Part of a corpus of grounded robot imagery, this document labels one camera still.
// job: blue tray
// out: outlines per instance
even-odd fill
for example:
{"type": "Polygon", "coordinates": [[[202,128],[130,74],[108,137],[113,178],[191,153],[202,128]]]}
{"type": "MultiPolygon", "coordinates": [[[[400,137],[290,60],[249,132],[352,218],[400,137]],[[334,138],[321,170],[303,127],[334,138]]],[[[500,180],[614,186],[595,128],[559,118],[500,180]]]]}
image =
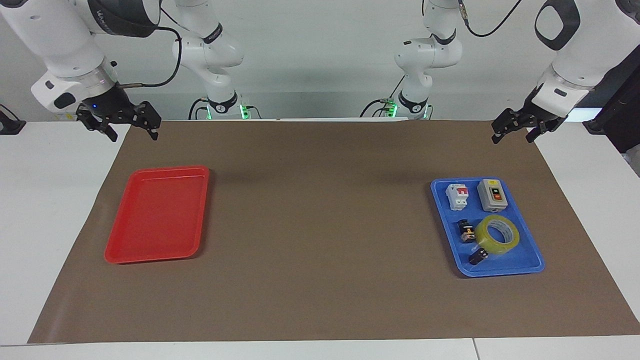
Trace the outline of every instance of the blue tray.
{"type": "MultiPolygon", "coordinates": [[[[520,244],[504,255],[490,254],[488,259],[480,262],[480,264],[476,266],[469,263],[469,255],[473,254],[479,246],[476,242],[465,244],[460,240],[458,221],[467,219],[471,225],[476,227],[485,217],[492,214],[484,211],[480,203],[477,186],[482,179],[500,180],[497,177],[463,177],[458,179],[437,179],[431,183],[431,191],[436,200],[438,212],[440,213],[440,218],[447,233],[449,245],[451,245],[451,251],[453,252],[453,257],[456,260],[458,269],[469,277],[541,272],[545,269],[545,260],[542,258],[542,254],[536,242],[533,240],[533,236],[527,224],[524,222],[524,218],[522,218],[522,214],[520,214],[520,210],[513,200],[507,184],[502,180],[500,180],[500,182],[502,183],[504,195],[507,198],[509,206],[497,214],[508,218],[516,225],[520,232],[520,244]],[[462,211],[453,211],[449,206],[446,191],[450,184],[464,184],[469,189],[468,204],[462,211]]],[[[500,232],[492,228],[490,228],[490,233],[494,237],[500,234],[500,232]]]]}

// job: yellow tape roll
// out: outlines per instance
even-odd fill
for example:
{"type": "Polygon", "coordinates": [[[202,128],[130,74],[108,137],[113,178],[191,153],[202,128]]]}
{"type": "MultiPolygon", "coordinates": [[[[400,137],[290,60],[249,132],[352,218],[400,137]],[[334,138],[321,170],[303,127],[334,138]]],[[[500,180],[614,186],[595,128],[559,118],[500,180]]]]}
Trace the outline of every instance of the yellow tape roll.
{"type": "Polygon", "coordinates": [[[480,246],[491,254],[506,254],[520,243],[520,232],[509,219],[500,215],[490,215],[476,227],[476,238],[480,246]],[[504,237],[504,243],[498,241],[489,234],[492,227],[504,237]]]}

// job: white wall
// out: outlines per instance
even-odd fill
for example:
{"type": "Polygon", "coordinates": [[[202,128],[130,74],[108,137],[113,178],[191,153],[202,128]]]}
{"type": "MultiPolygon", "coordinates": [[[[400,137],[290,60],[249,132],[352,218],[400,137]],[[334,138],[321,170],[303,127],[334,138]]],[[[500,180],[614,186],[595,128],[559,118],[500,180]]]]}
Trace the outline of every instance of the white wall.
{"type": "MultiPolygon", "coordinates": [[[[492,29],[515,0],[468,1],[472,27],[492,29]]],[[[538,41],[534,20],[544,0],[523,1],[512,18],[488,38],[469,35],[460,64],[434,70],[436,119],[490,119],[517,108],[552,61],[538,41]]],[[[225,27],[246,48],[244,63],[230,70],[236,88],[265,117],[352,117],[376,98],[388,96],[402,71],[394,52],[403,41],[424,37],[420,0],[216,0],[225,27]]],[[[171,0],[164,7],[175,13],[171,0]]],[[[170,23],[163,19],[163,24],[170,23]]],[[[52,120],[29,89],[45,71],[0,18],[0,102],[26,120],[52,120]]],[[[171,74],[172,34],[147,39],[100,35],[99,45],[123,82],[162,81],[171,74]]],[[[198,79],[181,69],[164,88],[131,90],[134,102],[150,101],[166,119],[186,117],[204,95],[198,79]]]]}

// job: white table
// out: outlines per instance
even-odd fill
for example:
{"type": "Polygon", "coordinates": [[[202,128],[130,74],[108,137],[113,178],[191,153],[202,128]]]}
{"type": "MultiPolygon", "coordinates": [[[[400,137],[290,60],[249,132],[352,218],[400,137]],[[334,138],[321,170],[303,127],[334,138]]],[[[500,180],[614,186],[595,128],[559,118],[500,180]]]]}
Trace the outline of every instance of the white table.
{"type": "MultiPolygon", "coordinates": [[[[23,345],[117,154],[79,123],[0,137],[0,343],[23,345]]],[[[523,133],[511,136],[523,136],[523,133]]],[[[537,141],[622,294],[640,318],[640,179],[604,137],[565,124],[537,141]]],[[[112,343],[0,348],[0,359],[638,359],[640,336],[601,338],[112,343]]]]}

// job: brown table mat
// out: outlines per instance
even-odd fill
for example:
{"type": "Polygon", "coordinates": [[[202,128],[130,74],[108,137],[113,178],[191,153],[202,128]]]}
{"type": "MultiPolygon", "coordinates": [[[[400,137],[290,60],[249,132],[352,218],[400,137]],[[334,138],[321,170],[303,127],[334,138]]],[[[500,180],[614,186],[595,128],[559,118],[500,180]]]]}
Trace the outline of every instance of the brown table mat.
{"type": "Polygon", "coordinates": [[[29,342],[639,334],[536,146],[493,145],[490,128],[165,122],[158,142],[132,129],[29,342]],[[196,164],[216,174],[197,257],[106,263],[131,173],[196,164]],[[472,176],[507,182],[542,273],[458,272],[429,184],[472,176]]]}

